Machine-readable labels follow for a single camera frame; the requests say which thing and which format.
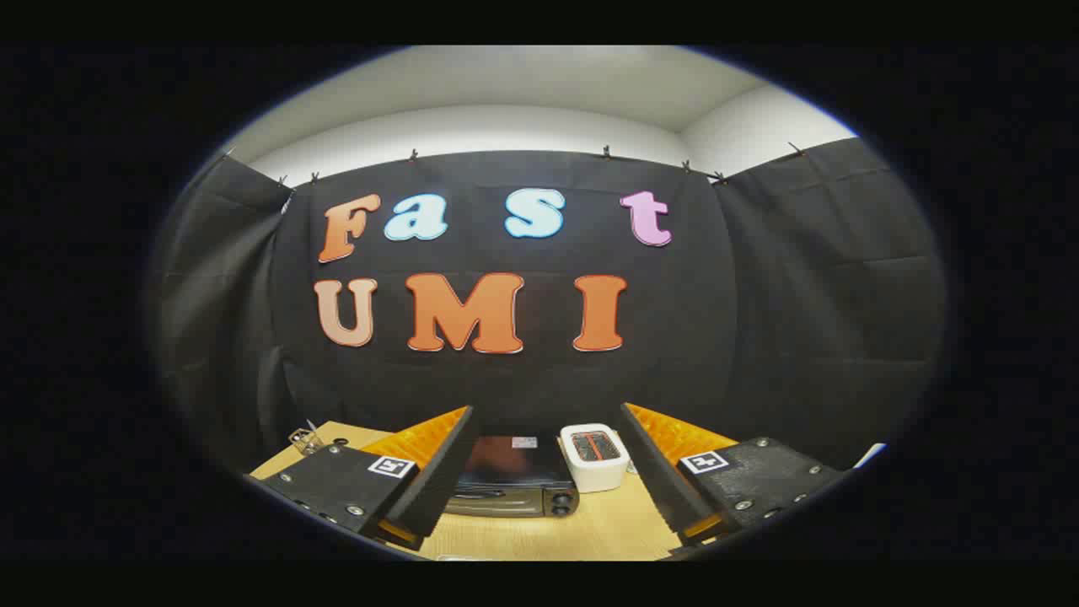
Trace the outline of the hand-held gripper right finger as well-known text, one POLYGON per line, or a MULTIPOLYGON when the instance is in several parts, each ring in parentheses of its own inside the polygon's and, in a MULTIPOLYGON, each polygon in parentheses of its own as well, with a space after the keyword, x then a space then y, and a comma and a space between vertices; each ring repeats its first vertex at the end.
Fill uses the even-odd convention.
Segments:
POLYGON ((620 439, 683 548, 770 525, 851 475, 773 437, 738 441, 624 402, 620 439))

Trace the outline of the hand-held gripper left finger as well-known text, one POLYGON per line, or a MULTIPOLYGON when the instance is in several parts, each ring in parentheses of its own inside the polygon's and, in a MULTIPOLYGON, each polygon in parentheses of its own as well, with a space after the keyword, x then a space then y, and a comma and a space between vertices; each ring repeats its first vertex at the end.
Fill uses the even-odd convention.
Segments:
POLYGON ((245 483, 320 526, 416 551, 429 537, 470 460, 478 437, 474 406, 361 446, 312 433, 292 463, 245 483))

